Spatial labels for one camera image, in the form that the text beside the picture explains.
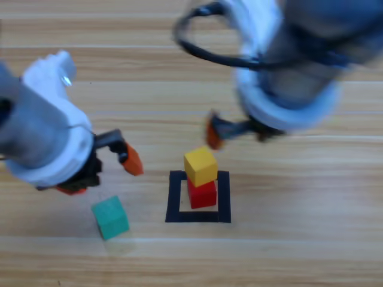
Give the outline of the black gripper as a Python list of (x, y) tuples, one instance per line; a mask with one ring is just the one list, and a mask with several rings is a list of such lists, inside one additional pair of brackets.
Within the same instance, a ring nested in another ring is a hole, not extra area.
[(224, 140), (238, 138), (254, 133), (256, 140), (267, 142), (272, 138), (284, 136), (284, 131), (271, 128), (256, 120), (238, 122), (227, 121), (211, 111), (205, 124), (205, 142), (213, 150), (222, 149)]
[(120, 129), (94, 135), (93, 147), (83, 167), (67, 181), (56, 186), (56, 189), (67, 195), (85, 193), (88, 187), (95, 187), (100, 184), (99, 173), (102, 171), (102, 162), (97, 158), (97, 150), (108, 147), (111, 152), (117, 154), (119, 163), (124, 170), (133, 175), (139, 176), (144, 173), (142, 161), (137, 151), (123, 141)]

